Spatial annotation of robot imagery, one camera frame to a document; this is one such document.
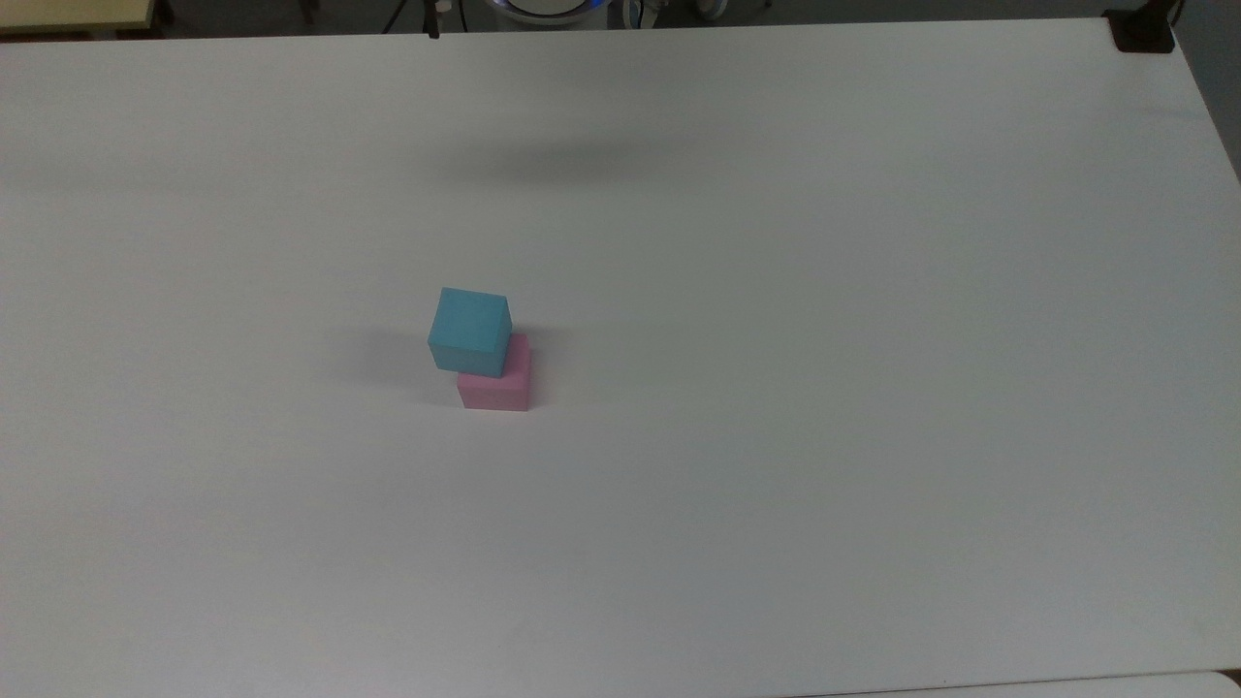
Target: blue cube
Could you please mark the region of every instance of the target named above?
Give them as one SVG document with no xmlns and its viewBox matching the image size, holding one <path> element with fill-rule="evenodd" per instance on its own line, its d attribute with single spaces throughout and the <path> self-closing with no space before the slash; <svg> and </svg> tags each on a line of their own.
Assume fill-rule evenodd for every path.
<svg viewBox="0 0 1241 698">
<path fill-rule="evenodd" d="M 500 378 L 511 333 L 508 298 L 446 287 L 427 344 L 446 371 Z"/>
</svg>

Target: white table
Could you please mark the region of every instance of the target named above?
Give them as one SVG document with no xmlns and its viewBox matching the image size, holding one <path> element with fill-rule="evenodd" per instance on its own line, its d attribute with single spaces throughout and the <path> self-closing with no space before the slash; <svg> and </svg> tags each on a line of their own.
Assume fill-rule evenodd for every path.
<svg viewBox="0 0 1241 698">
<path fill-rule="evenodd" d="M 1241 664 L 1241 188 L 1179 52 L 1064 20 L 0 65 L 0 693 Z M 509 296 L 534 411 L 457 406 L 446 284 Z"/>
<path fill-rule="evenodd" d="M 1237 698 L 1241 688 L 1219 673 L 1184 673 L 871 693 L 875 698 Z"/>
</svg>

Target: cube top face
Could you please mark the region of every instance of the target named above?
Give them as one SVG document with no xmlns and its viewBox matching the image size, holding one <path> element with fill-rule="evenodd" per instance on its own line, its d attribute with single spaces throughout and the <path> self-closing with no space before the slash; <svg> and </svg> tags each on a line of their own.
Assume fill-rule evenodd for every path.
<svg viewBox="0 0 1241 698">
<path fill-rule="evenodd" d="M 467 351 L 503 351 L 511 327 L 504 296 L 446 287 L 439 292 L 428 342 Z"/>
</svg>

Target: pink cube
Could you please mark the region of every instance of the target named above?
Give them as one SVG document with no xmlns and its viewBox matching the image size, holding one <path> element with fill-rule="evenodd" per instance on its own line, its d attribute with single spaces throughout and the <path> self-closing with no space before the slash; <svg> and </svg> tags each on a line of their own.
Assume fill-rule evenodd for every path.
<svg viewBox="0 0 1241 698">
<path fill-rule="evenodd" d="M 509 337 L 509 353 L 504 356 L 500 378 L 457 374 L 457 391 L 462 404 L 470 410 L 530 409 L 530 340 L 524 334 Z"/>
</svg>

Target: stacked blocks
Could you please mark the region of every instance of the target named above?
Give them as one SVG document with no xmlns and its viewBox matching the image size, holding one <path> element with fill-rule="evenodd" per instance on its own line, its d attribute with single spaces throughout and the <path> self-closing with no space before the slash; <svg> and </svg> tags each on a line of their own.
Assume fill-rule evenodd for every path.
<svg viewBox="0 0 1241 698">
<path fill-rule="evenodd" d="M 427 344 L 436 366 L 459 374 L 457 390 L 465 407 L 530 409 L 530 343 L 513 334 L 504 296 L 444 288 Z"/>
<path fill-rule="evenodd" d="M 525 412 L 530 409 L 530 342 L 524 334 L 509 339 L 509 354 L 504 359 L 504 375 L 486 378 L 474 374 L 457 374 L 457 391 L 462 405 L 470 410 L 509 410 Z"/>
</svg>

